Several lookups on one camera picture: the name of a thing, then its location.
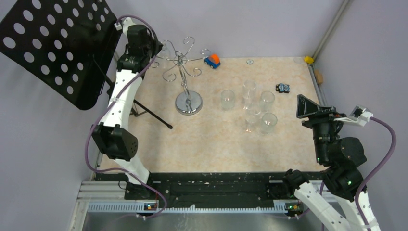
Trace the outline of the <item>wine glass removed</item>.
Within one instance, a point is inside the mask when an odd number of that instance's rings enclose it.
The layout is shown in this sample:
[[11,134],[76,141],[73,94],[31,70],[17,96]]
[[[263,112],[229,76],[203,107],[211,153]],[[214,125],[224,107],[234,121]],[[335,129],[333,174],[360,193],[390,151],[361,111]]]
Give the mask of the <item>wine glass removed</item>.
[[232,90],[224,90],[221,93],[221,108],[231,110],[235,106],[235,93]]
[[256,83],[252,80],[246,80],[242,87],[243,108],[248,109],[249,105],[255,101]]
[[259,98],[259,106],[262,113],[271,111],[272,105],[275,101],[275,95],[271,91],[264,91]]

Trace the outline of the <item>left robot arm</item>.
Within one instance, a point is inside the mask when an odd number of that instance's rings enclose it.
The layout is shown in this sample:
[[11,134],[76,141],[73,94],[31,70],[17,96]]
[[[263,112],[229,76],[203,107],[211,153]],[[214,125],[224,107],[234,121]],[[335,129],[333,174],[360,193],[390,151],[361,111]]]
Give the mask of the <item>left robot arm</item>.
[[116,170],[126,174],[127,189],[136,193],[138,199],[148,199],[154,194],[154,186],[148,182],[149,170],[136,154],[138,139],[129,132],[128,124],[137,90],[163,45],[152,27],[139,17],[121,16],[114,26],[122,31],[128,43],[117,61],[107,111],[91,129],[92,138],[99,151],[118,164]]

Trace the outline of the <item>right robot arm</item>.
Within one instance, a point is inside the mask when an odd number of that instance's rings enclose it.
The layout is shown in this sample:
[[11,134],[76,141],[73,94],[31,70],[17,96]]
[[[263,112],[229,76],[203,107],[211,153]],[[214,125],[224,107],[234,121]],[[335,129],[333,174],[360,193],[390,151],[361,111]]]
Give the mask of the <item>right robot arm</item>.
[[297,96],[296,117],[302,126],[313,131],[317,163],[326,167],[321,178],[341,206],[342,216],[299,170],[288,170],[283,177],[282,192],[296,198],[330,231],[378,231],[379,224],[369,205],[366,184],[358,167],[366,162],[364,148],[358,138],[340,138],[344,124],[364,126],[373,114],[356,106],[351,115],[336,111],[334,106],[321,106],[306,96]]

